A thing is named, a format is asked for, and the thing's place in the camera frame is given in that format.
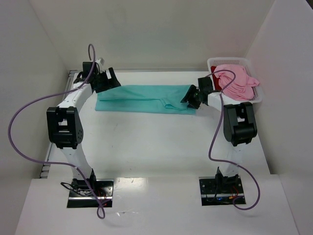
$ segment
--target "pink cloth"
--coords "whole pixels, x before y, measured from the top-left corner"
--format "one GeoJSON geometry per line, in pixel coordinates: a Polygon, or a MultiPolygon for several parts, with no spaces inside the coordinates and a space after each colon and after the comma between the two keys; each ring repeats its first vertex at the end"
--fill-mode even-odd
{"type": "MultiPolygon", "coordinates": [[[[238,101],[251,100],[254,97],[252,87],[256,87],[260,84],[254,77],[248,76],[246,69],[240,65],[218,65],[215,71],[218,70],[230,70],[236,74],[236,79],[233,81],[223,93],[238,101]]],[[[226,86],[233,78],[234,75],[230,72],[218,72],[215,74],[217,78],[220,78],[220,87],[226,86]]]]}

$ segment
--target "red cloth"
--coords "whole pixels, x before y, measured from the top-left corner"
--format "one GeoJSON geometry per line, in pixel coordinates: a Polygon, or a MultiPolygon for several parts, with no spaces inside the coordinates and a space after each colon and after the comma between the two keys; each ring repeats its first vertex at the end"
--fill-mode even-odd
{"type": "MultiPolygon", "coordinates": [[[[216,69],[216,66],[211,66],[211,72],[214,72],[215,69],[216,69]]],[[[222,88],[221,88],[220,85],[219,85],[219,78],[217,78],[217,77],[215,76],[215,74],[213,74],[212,77],[213,77],[213,83],[214,83],[215,89],[216,89],[217,91],[221,91],[222,88]]]]}

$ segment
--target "plastic basket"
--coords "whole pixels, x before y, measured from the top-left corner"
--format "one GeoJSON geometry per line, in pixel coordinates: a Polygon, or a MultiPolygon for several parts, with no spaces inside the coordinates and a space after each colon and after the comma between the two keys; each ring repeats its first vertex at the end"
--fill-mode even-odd
{"type": "MultiPolygon", "coordinates": [[[[216,57],[216,58],[210,58],[207,60],[207,65],[209,67],[209,72],[211,73],[211,66],[217,66],[217,65],[225,65],[225,64],[231,64],[231,65],[241,65],[244,66],[246,69],[246,72],[249,76],[254,77],[257,79],[254,69],[250,63],[245,58],[239,58],[239,57],[216,57]]],[[[262,101],[263,98],[263,91],[261,86],[252,87],[254,92],[254,97],[252,100],[249,100],[251,103],[259,103],[262,101]]]]}

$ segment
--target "white table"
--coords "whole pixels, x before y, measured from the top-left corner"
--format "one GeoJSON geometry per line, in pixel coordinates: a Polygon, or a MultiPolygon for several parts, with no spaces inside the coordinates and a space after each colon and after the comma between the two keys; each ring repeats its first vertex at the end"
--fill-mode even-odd
{"type": "MultiPolygon", "coordinates": [[[[206,72],[119,72],[127,84],[195,84],[206,72]]],[[[207,152],[219,112],[204,105],[196,116],[96,112],[96,94],[84,105],[83,149],[97,178],[114,178],[113,207],[107,218],[96,209],[67,209],[71,170],[52,165],[48,179],[33,180],[16,231],[33,234],[282,234],[297,230],[278,176],[270,175],[258,136],[247,145],[243,165],[259,181],[262,196],[251,211],[201,206],[199,177],[214,176],[207,152]]],[[[227,154],[222,130],[213,156],[227,154]]],[[[50,161],[65,161],[53,146],[50,161]]],[[[247,205],[256,187],[241,172],[247,205]]]]}

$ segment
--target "mounting plate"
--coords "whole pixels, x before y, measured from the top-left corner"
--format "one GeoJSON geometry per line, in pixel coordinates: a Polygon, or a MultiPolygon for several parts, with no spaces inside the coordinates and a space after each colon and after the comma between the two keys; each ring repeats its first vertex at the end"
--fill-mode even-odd
{"type": "MultiPolygon", "coordinates": [[[[100,200],[110,199],[110,201],[106,202],[104,207],[112,207],[112,197],[113,197],[113,186],[114,180],[99,179],[96,181],[96,187],[102,189],[105,195],[100,196],[100,200]]],[[[67,208],[88,208],[88,207],[98,207],[98,203],[93,196],[81,196],[76,194],[75,192],[70,191],[67,201],[67,208]]]]}
{"type": "MultiPolygon", "coordinates": [[[[223,192],[217,190],[216,198],[216,180],[215,177],[200,177],[200,192],[201,192],[201,202],[203,206],[216,206],[216,205],[230,205],[232,204],[233,199],[230,198],[232,195],[236,194],[236,190],[234,188],[229,188],[223,192]]],[[[243,196],[236,200],[236,205],[238,204],[246,204],[244,189],[241,183],[241,179],[238,179],[237,185],[235,186],[238,190],[238,196],[243,196]]]]}

